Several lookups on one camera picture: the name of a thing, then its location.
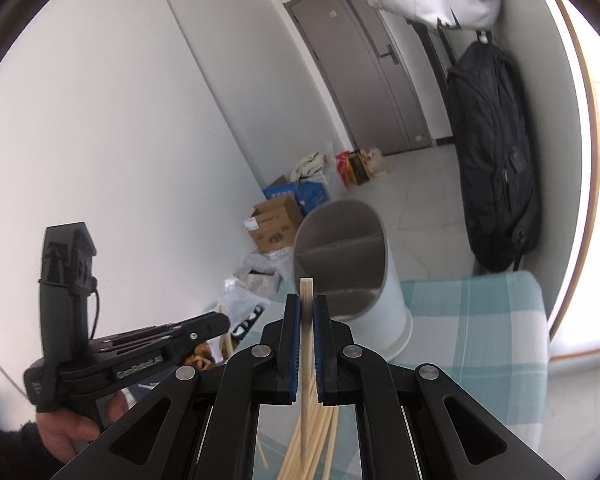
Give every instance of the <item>cable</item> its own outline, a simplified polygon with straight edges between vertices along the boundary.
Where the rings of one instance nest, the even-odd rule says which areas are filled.
[[[91,337],[89,339],[93,339],[93,336],[96,335],[96,327],[98,326],[98,318],[100,317],[100,294],[98,293],[98,289],[94,290],[96,293],[96,317],[93,319],[93,328],[91,329]]]
[[[7,379],[7,381],[9,381],[11,383],[11,386],[13,386],[20,394],[22,394],[22,396],[25,399],[27,399],[27,401],[29,400],[29,397],[27,397],[27,394],[25,393],[25,391],[16,383],[16,381],[11,379],[11,376],[7,373],[7,371],[4,368],[2,368],[1,364],[0,364],[0,373],[4,376],[5,379]]]

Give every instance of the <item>gray door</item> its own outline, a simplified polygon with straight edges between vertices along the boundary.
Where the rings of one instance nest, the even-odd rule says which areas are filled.
[[[300,0],[290,10],[358,148],[430,146],[413,85],[366,0]]]

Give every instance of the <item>blue box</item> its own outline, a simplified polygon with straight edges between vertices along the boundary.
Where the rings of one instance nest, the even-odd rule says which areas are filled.
[[[324,186],[320,182],[301,182],[299,185],[295,182],[287,182],[286,184],[269,186],[263,190],[263,193],[267,200],[285,193],[293,193],[303,215],[309,214],[320,204],[329,201]]]

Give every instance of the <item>metal screw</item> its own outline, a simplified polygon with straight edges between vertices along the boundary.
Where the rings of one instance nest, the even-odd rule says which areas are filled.
[[[267,357],[269,354],[271,354],[271,348],[269,348],[267,345],[256,345],[251,349],[251,355],[253,355],[254,357]]]
[[[420,367],[420,376],[427,381],[437,379],[440,372],[434,365],[424,365]]]
[[[184,365],[176,370],[176,377],[181,381],[189,381],[196,375],[196,369],[193,366]]]
[[[362,355],[362,348],[358,345],[347,345],[342,349],[342,353],[347,357],[356,358]]]

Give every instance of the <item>red package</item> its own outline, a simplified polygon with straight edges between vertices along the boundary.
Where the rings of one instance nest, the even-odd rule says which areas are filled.
[[[342,152],[336,155],[336,167],[338,168],[338,174],[340,175],[340,178],[346,186],[349,184],[349,152]]]

